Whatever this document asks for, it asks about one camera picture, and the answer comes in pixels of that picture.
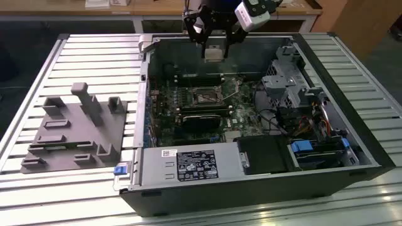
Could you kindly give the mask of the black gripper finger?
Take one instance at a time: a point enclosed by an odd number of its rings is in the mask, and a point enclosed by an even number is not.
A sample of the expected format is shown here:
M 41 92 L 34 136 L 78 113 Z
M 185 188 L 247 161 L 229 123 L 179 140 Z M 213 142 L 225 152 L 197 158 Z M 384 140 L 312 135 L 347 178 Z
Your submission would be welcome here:
M 215 12 L 211 12 L 211 19 L 201 19 L 200 7 L 195 11 L 187 11 L 184 13 L 183 22 L 187 28 L 188 36 L 192 42 L 196 42 L 201 46 L 200 56 L 205 55 L 205 44 L 208 36 L 212 30 L 216 28 Z
M 223 23 L 221 29 L 225 32 L 225 41 L 224 41 L 224 55 L 223 58 L 228 57 L 229 46 L 235 43 L 241 43 L 248 32 L 245 32 L 241 27 L 237 27 L 235 31 L 232 31 L 233 25 L 237 23 L 237 17 L 235 13 L 224 13 L 223 14 Z

